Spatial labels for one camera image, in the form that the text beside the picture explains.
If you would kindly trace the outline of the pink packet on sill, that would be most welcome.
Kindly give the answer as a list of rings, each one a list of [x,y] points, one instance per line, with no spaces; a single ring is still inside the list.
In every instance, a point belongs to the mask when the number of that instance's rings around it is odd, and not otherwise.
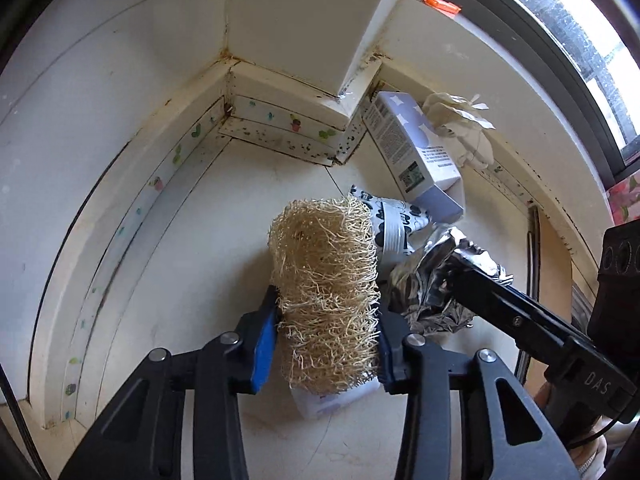
[[[639,170],[608,190],[608,206],[616,226],[640,218]]]

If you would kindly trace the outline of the beige loofah sponge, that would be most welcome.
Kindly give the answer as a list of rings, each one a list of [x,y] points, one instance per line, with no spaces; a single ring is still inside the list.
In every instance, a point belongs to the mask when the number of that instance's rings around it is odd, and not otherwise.
[[[317,396],[378,372],[378,257],[368,207],[355,197],[293,200],[268,247],[279,292],[283,375]]]

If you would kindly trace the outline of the black white patterned wrapper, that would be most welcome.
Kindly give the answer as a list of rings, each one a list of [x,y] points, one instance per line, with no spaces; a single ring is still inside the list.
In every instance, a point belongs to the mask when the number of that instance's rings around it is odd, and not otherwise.
[[[349,194],[369,209],[379,263],[394,263],[413,253],[410,236],[428,227],[425,209],[392,198],[372,195],[353,185]]]

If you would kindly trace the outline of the silver foil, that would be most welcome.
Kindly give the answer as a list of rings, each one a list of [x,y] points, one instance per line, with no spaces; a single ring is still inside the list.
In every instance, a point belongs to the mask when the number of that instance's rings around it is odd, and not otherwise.
[[[390,272],[390,310],[400,314],[413,333],[457,333],[474,313],[454,299],[448,284],[457,266],[479,270],[500,285],[513,275],[455,226],[436,226],[425,244]]]

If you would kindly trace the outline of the black window frame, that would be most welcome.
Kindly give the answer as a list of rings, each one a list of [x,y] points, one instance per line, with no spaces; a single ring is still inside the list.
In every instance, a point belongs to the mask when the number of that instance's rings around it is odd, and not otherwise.
[[[450,0],[570,123],[602,184],[639,168],[639,0]]]

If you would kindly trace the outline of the crumpled white tissue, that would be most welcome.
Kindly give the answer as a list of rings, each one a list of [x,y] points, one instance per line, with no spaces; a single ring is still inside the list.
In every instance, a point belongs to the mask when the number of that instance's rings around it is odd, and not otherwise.
[[[488,105],[478,94],[468,100],[446,92],[432,93],[425,99],[422,110],[459,168],[470,165],[484,170],[495,162],[486,134],[495,126],[483,116]]]

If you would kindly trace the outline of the orange plastic clip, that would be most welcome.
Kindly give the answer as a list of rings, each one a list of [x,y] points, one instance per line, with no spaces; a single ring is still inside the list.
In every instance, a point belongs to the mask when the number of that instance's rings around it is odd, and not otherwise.
[[[460,6],[446,0],[422,0],[427,6],[437,10],[440,13],[456,16],[461,11]]]

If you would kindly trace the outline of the small purple white box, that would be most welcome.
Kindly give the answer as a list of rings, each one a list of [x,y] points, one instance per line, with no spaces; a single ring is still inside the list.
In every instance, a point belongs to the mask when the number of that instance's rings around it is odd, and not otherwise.
[[[406,202],[426,210],[438,223],[454,223],[463,216],[459,169],[410,94],[378,92],[363,122]]]

